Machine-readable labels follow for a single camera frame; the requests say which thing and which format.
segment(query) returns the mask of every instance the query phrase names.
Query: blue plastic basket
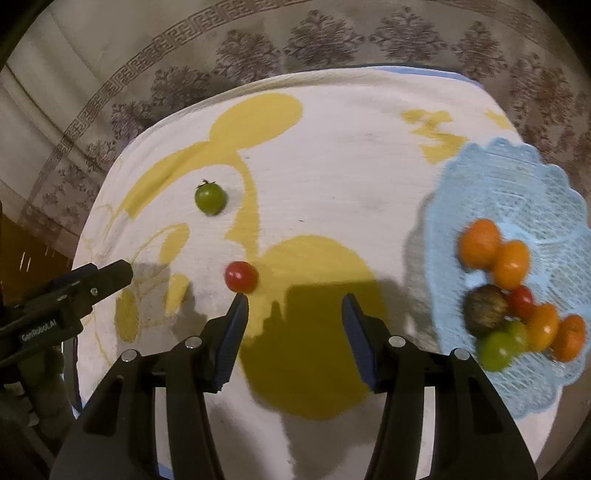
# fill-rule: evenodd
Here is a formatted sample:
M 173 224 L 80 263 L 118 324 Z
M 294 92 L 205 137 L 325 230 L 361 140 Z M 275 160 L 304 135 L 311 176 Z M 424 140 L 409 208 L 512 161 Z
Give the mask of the blue plastic basket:
M 561 168 L 540 161 L 534 147 L 497 138 L 486 148 L 467 144 L 445 166 L 427 209 L 426 274 L 441 351 L 463 347 L 475 354 L 462 301 L 468 290 L 486 283 L 486 276 L 462 268 L 456 243 L 461 231 L 481 217 L 493 220 L 504 240 L 528 245 L 531 270 L 524 283 L 536 302 L 553 303 L 561 317 L 581 315 L 591 332 L 591 230 L 585 200 L 570 188 Z M 587 337 L 583 352 L 569 363 L 553 361 L 547 352 L 526 353 L 488 377 L 518 419 L 549 408 L 558 388 L 580 377 L 589 347 Z

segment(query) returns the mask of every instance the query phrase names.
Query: white tablecloth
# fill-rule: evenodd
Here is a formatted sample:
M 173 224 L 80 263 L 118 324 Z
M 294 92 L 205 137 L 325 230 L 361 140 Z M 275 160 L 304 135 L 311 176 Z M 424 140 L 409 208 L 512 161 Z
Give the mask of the white tablecloth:
M 74 266 L 134 268 L 132 285 L 84 320 L 82 398 L 122 351 L 170 349 L 224 314 L 223 270 L 246 260 L 260 284 L 245 340 L 230 382 L 206 399 L 227 479 L 362 478 L 384 398 L 359 379 L 340 298 L 353 291 L 392 332 L 437 348 L 424 207 L 445 161 L 495 137 L 521 142 L 477 84 L 404 68 L 275 77 L 159 122 L 115 162 L 77 250 Z M 228 193 L 219 216 L 195 207 L 203 179 Z M 518 422 L 534 459 L 555 414 Z M 160 462 L 170 467 L 165 449 Z M 421 455 L 418 478 L 429 465 Z

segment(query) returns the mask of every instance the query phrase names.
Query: yellow mouse ears print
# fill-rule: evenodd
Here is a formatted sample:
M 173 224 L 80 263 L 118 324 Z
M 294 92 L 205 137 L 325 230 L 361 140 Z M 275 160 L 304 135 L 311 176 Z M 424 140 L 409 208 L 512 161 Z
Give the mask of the yellow mouse ears print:
M 419 145 L 423 151 L 423 156 L 429 163 L 437 164 L 457 155 L 462 145 L 468 141 L 466 137 L 462 137 L 461 135 L 454 135 L 439 130 L 442 123 L 453 121 L 449 112 L 443 110 L 438 112 L 427 112 L 422 109 L 407 110 L 402 113 L 402 119 L 410 125 L 416 123 L 422 124 L 420 127 L 412 130 L 411 133 L 437 141 L 434 145 Z
M 105 231 L 122 211 L 135 219 L 183 175 L 211 165 L 234 166 L 236 150 L 278 137 L 300 120 L 302 111 L 300 101 L 285 93 L 263 93 L 230 107 L 213 123 L 209 141 L 197 142 L 169 155 L 145 172 L 129 190 Z

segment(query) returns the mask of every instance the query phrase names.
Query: brown cherry tomato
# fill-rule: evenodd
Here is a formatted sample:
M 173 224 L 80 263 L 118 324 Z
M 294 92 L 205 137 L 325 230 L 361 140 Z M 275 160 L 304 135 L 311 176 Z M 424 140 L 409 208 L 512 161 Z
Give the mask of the brown cherry tomato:
M 520 285 L 507 296 L 509 313 L 522 320 L 527 320 L 534 313 L 534 295 L 525 285 Z
M 224 280 L 230 290 L 236 293 L 250 293 L 258 283 L 258 272 L 250 263 L 232 262 L 226 267 Z

